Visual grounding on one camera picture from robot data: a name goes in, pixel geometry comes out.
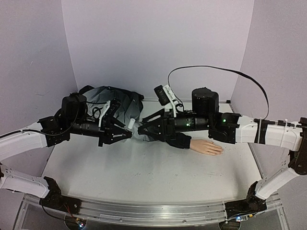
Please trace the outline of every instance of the clothing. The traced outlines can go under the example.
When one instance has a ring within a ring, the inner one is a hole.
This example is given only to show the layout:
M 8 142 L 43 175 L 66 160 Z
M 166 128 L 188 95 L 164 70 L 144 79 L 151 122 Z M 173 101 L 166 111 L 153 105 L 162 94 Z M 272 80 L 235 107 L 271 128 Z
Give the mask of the clothing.
M 94 88 L 92 86 L 85 86 L 80 90 L 79 93 L 83 94 L 88 102 L 105 103 L 115 98 L 120 100 L 121 105 L 114 114 L 114 117 L 120 122 L 124 123 L 126 126 L 129 124 L 130 119 L 134 118 L 136 122 L 134 123 L 132 130 L 130 130 L 132 132 L 132 138 L 143 141 L 154 141 L 152 137 L 148 135 L 140 135 L 138 133 L 138 128 L 142 125 L 139 119 L 141 111 L 143 110 L 143 95 L 136 92 L 131 92 L 128 90 L 123 90 L 110 86 L 101 86 L 98 88 Z M 97 108 L 101 109 L 103 107 L 103 104 L 88 103 L 87 106 L 88 114 L 92 116 L 93 113 L 96 114 L 95 111 L 97 111 Z M 165 141 L 170 146 L 180 149 L 189 149 L 190 140 L 190 136 L 187 136 L 183 133 L 176 133 L 175 140 Z

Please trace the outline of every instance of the mannequin hand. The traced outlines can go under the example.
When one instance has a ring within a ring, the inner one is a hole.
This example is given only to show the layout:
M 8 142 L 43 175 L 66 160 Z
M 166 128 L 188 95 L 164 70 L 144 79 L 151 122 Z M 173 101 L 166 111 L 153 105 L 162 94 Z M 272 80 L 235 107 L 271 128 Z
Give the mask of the mannequin hand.
M 207 140 L 191 140 L 190 149 L 207 155 L 220 155 L 223 153 L 221 146 L 214 145 L 213 142 Z

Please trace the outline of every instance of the metal frame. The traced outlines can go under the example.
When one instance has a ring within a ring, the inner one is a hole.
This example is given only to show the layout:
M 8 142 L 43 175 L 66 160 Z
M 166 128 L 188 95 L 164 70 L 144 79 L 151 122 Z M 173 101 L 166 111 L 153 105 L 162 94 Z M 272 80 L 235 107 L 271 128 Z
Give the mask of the metal frame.
M 146 101 L 157 101 L 157 99 L 147 99 Z M 263 178 L 263 171 L 259 165 L 257 156 L 252 146 L 250 144 L 249 146 Z M 288 230 L 289 225 L 278 193 L 275 192 L 271 195 L 267 199 L 266 204 L 268 209 L 264 212 L 277 210 L 282 229 Z M 15 220 L 14 230 L 21 229 L 29 205 L 39 207 L 39 198 L 25 194 Z M 67 214 L 53 209 L 49 209 L 49 212 L 57 212 L 63 215 Z M 111 203 L 82 199 L 80 213 L 75 216 L 82 219 L 110 224 L 145 227 L 178 227 L 223 222 L 226 220 L 226 211 L 224 202 L 180 205 L 146 205 Z

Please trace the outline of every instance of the black cylinder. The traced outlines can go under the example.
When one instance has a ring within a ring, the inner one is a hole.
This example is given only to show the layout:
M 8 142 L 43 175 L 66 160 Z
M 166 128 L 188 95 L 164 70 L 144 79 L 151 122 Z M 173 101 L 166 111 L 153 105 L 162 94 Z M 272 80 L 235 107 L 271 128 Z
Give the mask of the black cylinder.
M 85 135 L 90 137 L 100 137 L 100 128 L 98 121 L 85 120 L 82 124 L 73 124 L 71 133 Z
M 202 116 L 198 116 L 195 113 L 178 114 L 174 120 L 176 132 L 207 130 L 209 128 L 208 119 Z
M 217 114 L 219 112 L 219 94 L 207 88 L 192 91 L 192 110 L 197 115 Z

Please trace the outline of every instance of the robotic arm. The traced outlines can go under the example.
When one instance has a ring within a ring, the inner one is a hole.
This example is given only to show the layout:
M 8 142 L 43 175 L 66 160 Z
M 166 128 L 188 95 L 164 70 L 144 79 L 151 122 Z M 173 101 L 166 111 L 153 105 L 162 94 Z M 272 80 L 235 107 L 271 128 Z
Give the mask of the robotic arm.
M 159 86 L 155 92 L 161 105 L 169 104 L 174 94 L 169 86 Z M 273 192 L 295 177 L 307 175 L 307 118 L 290 123 L 220 113 L 218 102 L 216 92 L 207 88 L 195 89 L 191 111 L 179 112 L 175 116 L 176 106 L 170 110 L 162 109 L 143 119 L 139 134 L 165 141 L 174 139 L 177 132 L 209 130 L 209 138 L 225 143 L 258 143 L 289 149 L 288 165 L 284 161 L 277 171 L 251 185 L 246 199 L 225 204 L 228 219 L 241 219 L 265 211 L 265 200 Z
M 23 129 L 0 137 L 0 162 L 8 157 L 37 148 L 51 147 L 70 140 L 70 133 L 97 137 L 98 146 L 113 144 L 131 138 L 123 123 L 114 118 L 120 101 L 114 99 L 104 104 L 99 118 L 87 114 L 86 97 L 72 93 L 62 100 L 61 109 L 54 115 L 40 119 Z M 78 213 L 80 200 L 62 196 L 55 180 L 34 177 L 0 163 L 0 188 L 33 194 L 42 198 L 44 206 L 63 209 L 67 204 L 72 213 Z

